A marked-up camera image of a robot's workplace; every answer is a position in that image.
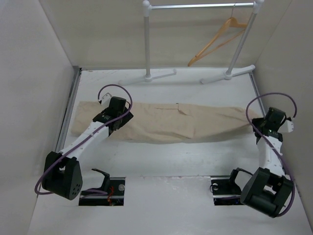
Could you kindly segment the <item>beige trousers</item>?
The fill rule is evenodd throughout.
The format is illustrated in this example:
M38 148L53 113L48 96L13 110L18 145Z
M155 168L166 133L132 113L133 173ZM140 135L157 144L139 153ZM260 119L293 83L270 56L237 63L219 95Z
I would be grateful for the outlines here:
M146 143L201 142L230 139L248 132L247 118L258 118L253 110L195 104L134 103L133 118L110 135L115 141Z

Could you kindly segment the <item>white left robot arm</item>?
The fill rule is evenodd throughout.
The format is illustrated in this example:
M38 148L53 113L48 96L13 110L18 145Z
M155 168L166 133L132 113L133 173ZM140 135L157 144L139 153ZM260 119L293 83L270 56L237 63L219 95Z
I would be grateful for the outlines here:
M108 106L98 113L86 130L68 147L59 152L51 151L45 159L44 173L40 178L47 194L54 193L68 200L78 196L83 186L80 160L88 151L123 127L134 116L133 102L113 96Z

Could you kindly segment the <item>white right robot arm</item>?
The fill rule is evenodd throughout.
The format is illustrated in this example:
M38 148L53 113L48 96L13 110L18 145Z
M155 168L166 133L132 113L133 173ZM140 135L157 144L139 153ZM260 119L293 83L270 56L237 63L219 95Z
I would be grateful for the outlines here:
M225 199L240 201L272 218L281 217L290 209L287 206L285 211L281 211L289 197L293 202L295 189L293 180L286 177L281 154L283 135L279 129L287 124L287 132L292 132L293 123L285 112L270 107L265 117L254 118L250 124L259 150L259 168L246 185L240 177L229 179L228 190L234 194L241 191L241 195Z

